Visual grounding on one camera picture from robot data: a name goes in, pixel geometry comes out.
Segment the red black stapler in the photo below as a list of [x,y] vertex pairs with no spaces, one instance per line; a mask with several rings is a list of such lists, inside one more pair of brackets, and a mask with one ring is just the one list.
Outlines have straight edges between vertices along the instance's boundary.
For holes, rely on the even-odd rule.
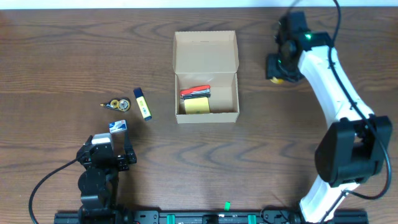
[[186,90],[180,91],[181,99],[193,99],[193,98],[209,98],[211,96],[209,85],[195,86]]

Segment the yellow sticky note pad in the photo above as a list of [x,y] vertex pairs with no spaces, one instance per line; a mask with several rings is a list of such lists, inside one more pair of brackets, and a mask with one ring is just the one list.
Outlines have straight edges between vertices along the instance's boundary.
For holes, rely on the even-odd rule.
[[210,106],[207,97],[184,100],[184,106],[186,114],[210,113]]

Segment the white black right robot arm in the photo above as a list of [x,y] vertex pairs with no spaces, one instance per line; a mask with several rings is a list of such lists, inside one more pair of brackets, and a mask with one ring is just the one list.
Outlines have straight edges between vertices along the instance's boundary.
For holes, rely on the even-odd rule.
[[392,123],[376,116],[357,94],[326,32],[280,31],[276,54],[267,58],[266,77],[273,82],[309,82],[324,113],[327,132],[315,151],[317,178],[300,202],[306,223],[324,223],[348,195],[382,170],[391,171],[387,147]]

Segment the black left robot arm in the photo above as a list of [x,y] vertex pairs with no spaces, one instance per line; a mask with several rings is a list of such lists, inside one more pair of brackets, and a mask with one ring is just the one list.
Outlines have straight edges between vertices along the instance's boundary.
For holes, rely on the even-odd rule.
[[129,133],[124,132],[124,154],[115,155],[110,133],[90,136],[76,154],[85,168],[78,179],[81,202],[89,216],[105,216],[118,209],[117,191],[119,173],[128,171],[137,162]]

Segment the correction tape dispenser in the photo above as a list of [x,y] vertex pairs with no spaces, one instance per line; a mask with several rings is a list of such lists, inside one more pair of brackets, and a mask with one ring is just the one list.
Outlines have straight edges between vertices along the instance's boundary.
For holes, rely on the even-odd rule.
[[108,102],[101,103],[100,106],[109,110],[127,112],[131,107],[131,102],[129,98],[113,98]]

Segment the yellow clear tape roll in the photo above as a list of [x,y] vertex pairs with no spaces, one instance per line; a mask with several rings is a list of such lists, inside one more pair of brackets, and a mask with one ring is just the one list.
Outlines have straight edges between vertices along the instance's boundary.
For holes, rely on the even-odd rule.
[[272,77],[271,82],[279,85],[279,84],[282,84],[284,82],[284,80],[276,78],[276,77]]

